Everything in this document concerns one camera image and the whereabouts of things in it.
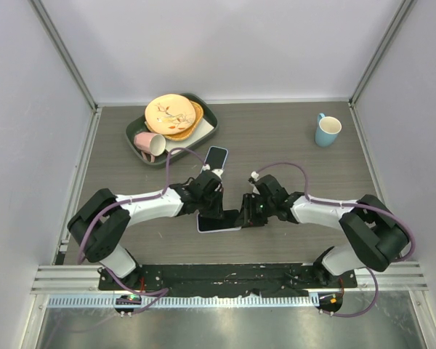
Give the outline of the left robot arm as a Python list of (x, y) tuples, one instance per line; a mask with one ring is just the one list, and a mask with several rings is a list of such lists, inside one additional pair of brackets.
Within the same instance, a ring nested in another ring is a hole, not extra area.
[(134, 196), (98, 190), (70, 219), (68, 230), (89, 262), (108, 268), (121, 288), (134, 289), (140, 272), (137, 261), (120, 245), (125, 230), (148, 220), (196, 212), (221, 217), (222, 173), (221, 169), (204, 169), (185, 183)]

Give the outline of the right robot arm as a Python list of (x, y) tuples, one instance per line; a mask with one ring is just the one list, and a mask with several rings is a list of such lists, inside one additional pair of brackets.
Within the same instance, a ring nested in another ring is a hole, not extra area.
[(344, 233), (347, 244), (328, 248), (312, 264), (310, 278), (320, 286), (332, 286), (341, 274), (358, 268), (382, 272), (412, 243), (404, 225), (375, 196), (337, 201), (289, 193), (270, 174), (260, 177), (253, 173), (249, 182), (253, 191), (243, 195), (237, 226), (260, 227), (269, 217), (277, 217), (283, 222), (320, 225)]

